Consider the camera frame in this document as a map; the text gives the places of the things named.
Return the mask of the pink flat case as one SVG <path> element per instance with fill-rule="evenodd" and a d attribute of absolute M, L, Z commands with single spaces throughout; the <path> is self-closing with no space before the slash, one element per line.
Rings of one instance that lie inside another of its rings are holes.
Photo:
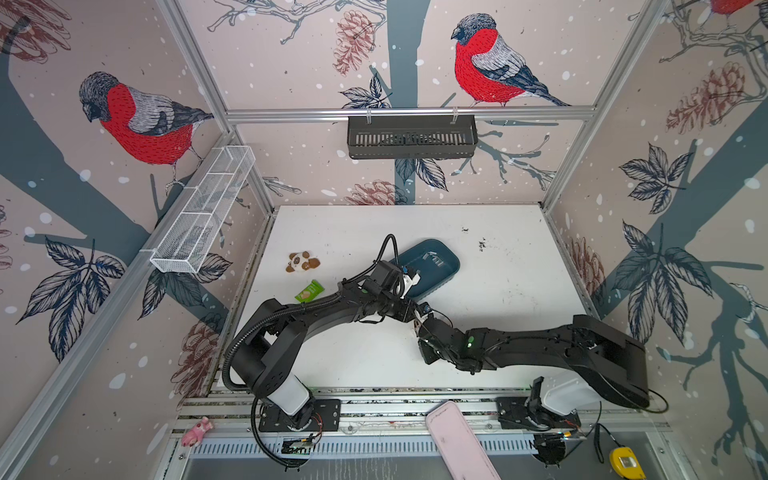
<path fill-rule="evenodd" d="M 442 403 L 425 423 L 453 480 L 501 479 L 456 403 Z"/>

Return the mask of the green snack packet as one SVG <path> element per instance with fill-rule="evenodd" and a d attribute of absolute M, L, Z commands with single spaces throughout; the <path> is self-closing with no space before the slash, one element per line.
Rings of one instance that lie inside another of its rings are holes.
<path fill-rule="evenodd" d="M 320 294 L 325 291 L 325 288 L 317 280 L 312 280 L 306 287 L 304 287 L 294 298 L 299 303 L 307 303 L 315 300 Z"/>

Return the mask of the teal plastic tray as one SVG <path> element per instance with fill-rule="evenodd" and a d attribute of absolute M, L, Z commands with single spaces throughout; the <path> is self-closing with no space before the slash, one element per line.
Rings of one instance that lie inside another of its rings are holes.
<path fill-rule="evenodd" d="M 436 252 L 444 265 L 437 268 L 431 261 L 423 260 L 426 252 Z M 449 282 L 460 270 L 458 256 L 442 241 L 426 239 L 399 254 L 401 268 L 405 271 L 418 271 L 420 281 L 413 286 L 406 298 L 420 302 L 431 293 Z"/>

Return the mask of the pink toy on rail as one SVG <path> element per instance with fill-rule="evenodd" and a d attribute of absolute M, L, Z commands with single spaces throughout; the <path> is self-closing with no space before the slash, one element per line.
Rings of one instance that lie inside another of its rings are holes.
<path fill-rule="evenodd" d="M 184 433 L 181 438 L 181 445 L 183 447 L 193 448 L 201 444 L 205 435 L 213 428 L 213 422 L 208 417 L 203 417 Z"/>

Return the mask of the staples strip in tray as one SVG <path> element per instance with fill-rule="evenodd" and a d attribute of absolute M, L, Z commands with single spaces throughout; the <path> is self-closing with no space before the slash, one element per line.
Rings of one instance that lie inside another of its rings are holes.
<path fill-rule="evenodd" d="M 426 252 L 422 259 L 431 261 L 437 268 L 444 265 L 444 260 L 436 252 Z"/>

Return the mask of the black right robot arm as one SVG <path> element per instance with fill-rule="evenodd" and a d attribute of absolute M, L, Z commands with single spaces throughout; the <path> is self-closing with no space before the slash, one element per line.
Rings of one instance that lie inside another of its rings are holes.
<path fill-rule="evenodd" d="M 645 346 L 588 315 L 555 328 L 507 332 L 489 328 L 462 331 L 433 312 L 414 320 L 426 364 L 438 360 L 476 374 L 517 366 L 574 372 L 597 396 L 618 406 L 663 414 L 669 402 L 648 387 Z"/>

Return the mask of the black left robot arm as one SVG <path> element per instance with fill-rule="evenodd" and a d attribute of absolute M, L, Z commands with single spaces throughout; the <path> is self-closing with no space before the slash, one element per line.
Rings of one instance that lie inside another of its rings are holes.
<path fill-rule="evenodd" d="M 267 447 L 257 429 L 257 408 L 269 402 L 301 427 L 317 420 L 314 397 L 292 373 L 303 344 L 337 326 L 371 324 L 374 315 L 381 321 L 414 320 L 418 307 L 406 297 L 405 279 L 396 237 L 388 234 L 371 266 L 342 279 L 334 294 L 287 305 L 269 299 L 226 347 L 221 379 L 228 390 L 253 395 L 250 426 L 256 444 L 284 470 L 299 470 L 306 462 L 280 457 Z"/>

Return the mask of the horizontal aluminium bar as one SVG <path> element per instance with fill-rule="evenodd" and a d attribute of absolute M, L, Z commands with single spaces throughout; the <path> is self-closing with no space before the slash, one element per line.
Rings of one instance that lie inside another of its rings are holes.
<path fill-rule="evenodd" d="M 374 117 L 471 115 L 476 120 L 577 120 L 593 118 L 597 109 L 592 106 L 515 106 L 515 107 L 440 107 L 389 109 L 271 109 L 230 110 L 225 119 L 233 125 L 257 123 L 312 123 L 337 122 L 352 117 L 366 120 Z"/>

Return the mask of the yellow tape measure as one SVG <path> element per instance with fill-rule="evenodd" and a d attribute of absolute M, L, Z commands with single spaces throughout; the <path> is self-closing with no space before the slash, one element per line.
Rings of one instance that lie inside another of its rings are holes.
<path fill-rule="evenodd" d="M 614 448 L 609 455 L 613 471 L 622 479 L 645 480 L 646 474 L 634 451 L 626 446 Z"/>

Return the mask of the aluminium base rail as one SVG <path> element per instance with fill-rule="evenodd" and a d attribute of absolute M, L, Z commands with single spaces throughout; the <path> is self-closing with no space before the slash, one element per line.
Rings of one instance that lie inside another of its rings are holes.
<path fill-rule="evenodd" d="M 439 450 L 427 417 L 452 402 L 490 456 L 536 455 L 549 445 L 565 453 L 584 440 L 586 428 L 576 428 L 573 423 L 548 432 L 503 427 L 499 401 L 519 395 L 509 389 L 320 391 L 316 408 L 322 423 L 294 431 L 282 425 L 269 408 L 255 405 L 251 396 L 216 392 L 185 401 L 169 430 L 180 441 L 202 420 L 212 423 L 212 430 L 191 447 L 193 458 L 260 458 L 261 444 L 282 458 L 312 461 L 436 456 Z"/>

